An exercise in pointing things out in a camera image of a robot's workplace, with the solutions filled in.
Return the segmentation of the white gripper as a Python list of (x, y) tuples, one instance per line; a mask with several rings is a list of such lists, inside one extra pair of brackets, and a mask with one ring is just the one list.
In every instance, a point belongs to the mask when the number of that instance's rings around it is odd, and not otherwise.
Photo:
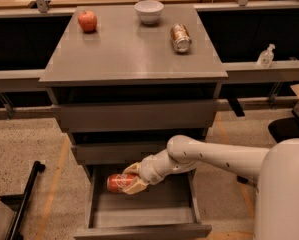
[(166, 150), (156, 155), (149, 155), (140, 163), (135, 162), (124, 169), (124, 174), (134, 174), (139, 177), (134, 178), (131, 183), (123, 188), (123, 192), (133, 195), (144, 191), (148, 184), (156, 185), (163, 181), (166, 176), (173, 174), (178, 166), (178, 162), (174, 160)]

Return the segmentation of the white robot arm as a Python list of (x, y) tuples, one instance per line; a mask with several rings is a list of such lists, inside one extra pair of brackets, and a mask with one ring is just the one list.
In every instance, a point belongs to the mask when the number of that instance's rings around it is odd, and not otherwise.
[(272, 148), (200, 142), (176, 135), (166, 148), (125, 169), (136, 179), (123, 189), (135, 194), (202, 161), (256, 184), (253, 240), (299, 240), (299, 138)]

